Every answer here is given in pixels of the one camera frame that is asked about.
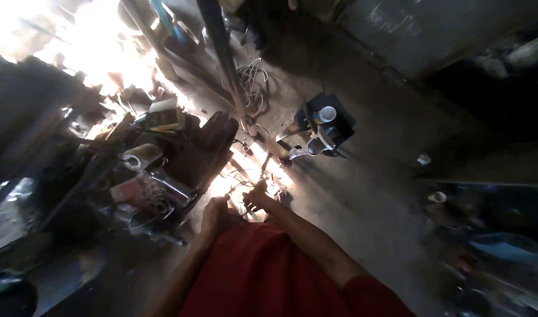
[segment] concrete floor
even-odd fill
[[[357,122],[355,135],[341,148],[348,160],[304,156],[287,170],[294,181],[289,188],[292,209],[329,234],[418,316],[442,316],[446,274],[420,243],[425,219],[419,212],[419,185],[412,177],[422,170],[416,159],[423,151],[451,136],[474,133],[477,123],[444,99],[433,105],[385,80],[368,55],[340,31],[302,18],[289,26],[262,56],[262,68],[270,74],[270,107],[258,123],[277,135],[322,85]],[[240,64],[256,57],[249,55],[255,52],[252,47],[246,52],[232,43],[242,54]],[[218,105],[200,88],[189,98],[209,112]],[[298,136],[287,141],[304,145]],[[193,211],[195,224],[201,213],[200,208]],[[118,238],[109,250],[111,258],[101,276],[47,316],[137,316],[161,291],[185,251],[157,247],[145,237]]]

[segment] metal part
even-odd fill
[[[280,141],[284,138],[295,135],[296,133],[299,133],[301,131],[302,131],[301,126],[299,126],[298,123],[294,121],[289,126],[287,126],[285,130],[279,133],[279,135],[277,135],[277,138],[275,138],[275,140]]]
[[[289,160],[292,160],[295,157],[307,154],[311,156],[316,156],[323,151],[326,151],[327,149],[334,149],[335,147],[336,145],[334,144],[334,141],[331,140],[324,128],[322,128],[322,126],[318,126],[318,133],[312,139],[310,139],[310,141],[308,141],[308,143],[306,144],[306,148],[290,149],[288,158]]]
[[[163,155],[163,151],[153,144],[142,144],[123,154],[124,166],[129,170],[143,170]]]
[[[192,190],[185,184],[167,175],[163,168],[159,168],[150,173],[152,178],[163,185],[166,194],[180,203],[183,207],[187,206],[192,199]]]
[[[219,85],[215,80],[213,80],[209,76],[209,74],[205,73],[202,69],[182,59],[171,51],[167,50],[160,44],[160,42],[153,34],[152,29],[148,25],[146,25],[143,19],[140,17],[138,8],[132,0],[121,0],[120,3],[126,9],[128,15],[130,15],[132,20],[134,20],[134,23],[138,26],[138,29],[144,34],[146,40],[148,40],[150,45],[156,50],[157,54],[160,57],[167,59],[174,67],[181,68],[188,72],[191,76],[204,82],[206,86],[210,90],[212,90],[213,93],[219,96],[227,104],[234,107],[234,102],[232,101],[231,94],[226,91],[221,85]]]
[[[197,0],[197,5],[199,6],[208,35],[212,40],[220,66],[228,80],[232,98],[234,99],[234,106],[240,117],[241,128],[246,133],[255,136],[255,133],[251,133],[251,128],[245,119],[245,96],[243,94],[243,89],[240,86],[236,73],[236,65],[234,64],[232,51],[228,44],[230,39],[228,38],[226,27],[224,26],[224,21],[222,19],[222,9],[216,0]]]

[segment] metal rod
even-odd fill
[[[207,29],[208,36],[212,39],[212,44],[220,62],[220,66],[226,75],[230,86],[230,92],[234,99],[237,114],[240,116],[242,129],[249,134],[249,125],[245,121],[246,111],[244,104],[243,88],[238,80],[236,65],[232,58],[229,46],[230,39],[226,33],[226,27],[222,19],[222,9],[216,0],[196,0],[202,20]]]
[[[158,56],[166,58],[174,67],[181,68],[188,72],[191,76],[197,78],[198,80],[204,82],[206,86],[212,90],[217,96],[224,100],[227,104],[234,107],[234,102],[232,101],[232,95],[225,90],[221,85],[219,85],[215,80],[213,80],[209,74],[205,73],[202,69],[196,67],[195,65],[189,63],[188,61],[182,59],[171,51],[167,50],[160,42],[156,39],[153,30],[149,25],[146,25],[140,16],[138,8],[132,0],[120,0],[120,3],[126,9],[128,15],[132,18],[138,29],[144,34],[144,37],[150,45],[156,50]]]

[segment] cylinder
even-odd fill
[[[162,155],[163,151],[158,146],[150,143],[143,144],[124,152],[124,166],[131,170],[143,170]]]

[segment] metal sheet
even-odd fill
[[[538,0],[356,0],[338,23],[410,79],[538,21]]]

